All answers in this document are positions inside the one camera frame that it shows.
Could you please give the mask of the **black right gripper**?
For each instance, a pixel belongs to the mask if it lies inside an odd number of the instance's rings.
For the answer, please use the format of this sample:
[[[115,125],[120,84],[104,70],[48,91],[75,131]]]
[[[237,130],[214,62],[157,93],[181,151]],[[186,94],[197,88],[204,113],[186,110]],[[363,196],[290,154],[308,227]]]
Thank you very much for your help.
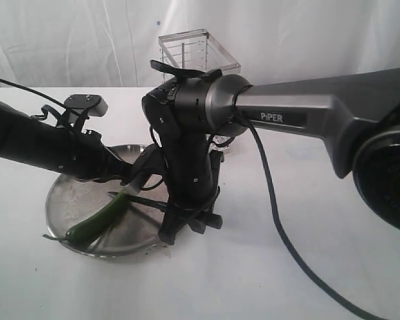
[[[222,227],[222,216],[214,213],[214,205],[220,193],[219,171],[219,167],[212,168],[206,179],[194,181],[184,187],[180,185],[169,195],[158,232],[162,242],[173,245],[176,235],[186,225],[200,234],[207,227]]]

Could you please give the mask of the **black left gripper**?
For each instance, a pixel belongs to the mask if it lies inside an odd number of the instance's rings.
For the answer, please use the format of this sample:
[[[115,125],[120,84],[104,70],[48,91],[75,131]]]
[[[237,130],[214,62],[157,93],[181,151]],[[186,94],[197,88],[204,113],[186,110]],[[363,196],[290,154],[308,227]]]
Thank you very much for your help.
[[[100,133],[88,129],[70,137],[71,143],[60,153],[56,172],[70,175],[79,181],[103,183],[120,180],[121,186],[129,183],[132,164],[102,144]]]

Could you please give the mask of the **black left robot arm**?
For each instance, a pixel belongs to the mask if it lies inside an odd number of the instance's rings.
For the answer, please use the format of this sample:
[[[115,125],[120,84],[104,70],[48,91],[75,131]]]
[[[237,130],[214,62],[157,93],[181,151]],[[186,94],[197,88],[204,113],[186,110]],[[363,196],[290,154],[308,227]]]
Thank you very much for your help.
[[[0,158],[99,183],[127,183],[132,170],[102,144],[100,134],[53,127],[1,101]]]

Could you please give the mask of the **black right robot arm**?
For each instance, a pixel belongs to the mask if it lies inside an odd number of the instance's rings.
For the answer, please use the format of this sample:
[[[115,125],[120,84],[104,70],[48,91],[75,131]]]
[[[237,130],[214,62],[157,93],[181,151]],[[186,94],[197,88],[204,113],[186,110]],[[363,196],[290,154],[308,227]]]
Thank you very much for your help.
[[[322,140],[339,178],[352,175],[363,201],[400,230],[400,68],[252,85],[219,69],[151,67],[170,80],[142,99],[167,163],[178,205],[212,195],[208,135],[237,137],[249,127]]]

